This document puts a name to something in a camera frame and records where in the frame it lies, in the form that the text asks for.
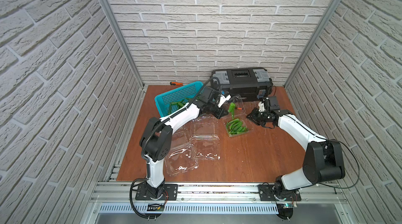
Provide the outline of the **green pepper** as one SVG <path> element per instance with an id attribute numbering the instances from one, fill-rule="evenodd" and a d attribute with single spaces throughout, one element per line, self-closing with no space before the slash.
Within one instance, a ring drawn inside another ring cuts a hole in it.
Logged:
<path id="1" fill-rule="evenodd" d="M 236 110 L 236 108 L 237 108 L 237 106 L 236 106 L 233 102 L 231 102 L 230 105 L 229 105 L 228 112 L 229 112 L 229 114 L 231 115 L 231 118 L 232 118 L 232 119 L 234 119 L 234 115 L 235 115 L 235 110 Z"/>

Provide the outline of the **clear pepper container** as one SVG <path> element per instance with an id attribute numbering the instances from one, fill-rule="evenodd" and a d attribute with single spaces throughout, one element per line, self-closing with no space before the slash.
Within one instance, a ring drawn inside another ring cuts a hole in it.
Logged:
<path id="1" fill-rule="evenodd" d="M 235 110 L 234 119 L 228 112 L 228 115 L 222 117 L 226 133 L 229 137 L 238 137 L 246 134 L 251 134 L 254 130 L 251 121 L 246 118 L 246 106 L 240 95 L 235 95 L 226 102 L 223 106 L 226 110 L 229 109 L 230 103 L 233 102 L 237 108 Z"/>
<path id="2" fill-rule="evenodd" d="M 190 127 L 190 134 L 195 159 L 209 161 L 220 159 L 220 139 L 216 118 L 202 116 L 194 119 Z"/>

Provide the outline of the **teal plastic basket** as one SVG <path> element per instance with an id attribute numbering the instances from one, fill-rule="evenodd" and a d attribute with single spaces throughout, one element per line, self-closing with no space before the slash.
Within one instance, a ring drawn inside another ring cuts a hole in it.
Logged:
<path id="1" fill-rule="evenodd" d="M 179 109 L 178 103 L 185 105 L 197 94 L 202 86 L 203 83 L 201 81 L 196 81 L 157 95 L 155 103 L 160 117 L 168 116 L 177 111 Z"/>

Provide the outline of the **clear clamshell container with peppers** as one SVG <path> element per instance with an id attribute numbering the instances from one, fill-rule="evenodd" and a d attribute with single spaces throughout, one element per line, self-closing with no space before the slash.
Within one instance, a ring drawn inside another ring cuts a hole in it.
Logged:
<path id="1" fill-rule="evenodd" d="M 195 148 L 188 131 L 178 131 L 172 136 L 170 152 L 164 158 L 166 173 L 169 176 L 189 172 L 198 168 Z"/>

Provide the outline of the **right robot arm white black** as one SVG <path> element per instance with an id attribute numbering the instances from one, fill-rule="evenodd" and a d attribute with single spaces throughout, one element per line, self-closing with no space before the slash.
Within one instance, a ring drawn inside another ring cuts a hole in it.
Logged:
<path id="1" fill-rule="evenodd" d="M 275 97 L 263 98 L 247 119 L 264 128 L 266 123 L 272 123 L 273 127 L 287 132 L 305 151 L 300 169 L 276 178 L 271 189 L 275 197 L 283 200 L 287 194 L 300 188 L 343 179 L 345 168 L 341 143 L 317 134 L 289 110 L 282 110 L 272 103 L 275 101 Z"/>

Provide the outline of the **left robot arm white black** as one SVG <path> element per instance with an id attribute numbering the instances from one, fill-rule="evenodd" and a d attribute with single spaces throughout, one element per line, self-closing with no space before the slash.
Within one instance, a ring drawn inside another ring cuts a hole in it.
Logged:
<path id="1" fill-rule="evenodd" d="M 149 119 L 140 140 L 141 157 L 147 165 L 145 185 L 154 191 L 165 183 L 163 160 L 170 152 L 173 134 L 188 122 L 207 113 L 217 119 L 228 114 L 223 105 L 231 99 L 226 91 L 203 86 L 183 107 L 161 117 Z"/>

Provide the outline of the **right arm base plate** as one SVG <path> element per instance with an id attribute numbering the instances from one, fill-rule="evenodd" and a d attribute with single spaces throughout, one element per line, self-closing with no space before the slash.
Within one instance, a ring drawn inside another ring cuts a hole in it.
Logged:
<path id="1" fill-rule="evenodd" d="M 298 190 L 286 190 L 281 186 L 275 186 L 274 184 L 262 183 L 258 185 L 258 193 L 260 201 L 301 201 L 301 196 Z"/>

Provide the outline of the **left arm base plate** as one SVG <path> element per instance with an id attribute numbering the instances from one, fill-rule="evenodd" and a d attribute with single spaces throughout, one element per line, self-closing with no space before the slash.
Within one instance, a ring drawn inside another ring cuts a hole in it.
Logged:
<path id="1" fill-rule="evenodd" d="M 175 201 L 177 199 L 178 194 L 178 184 L 161 184 L 159 187 L 154 188 L 151 187 L 148 183 L 139 184 L 135 200 L 136 201 L 165 201 L 167 193 L 168 201 Z"/>

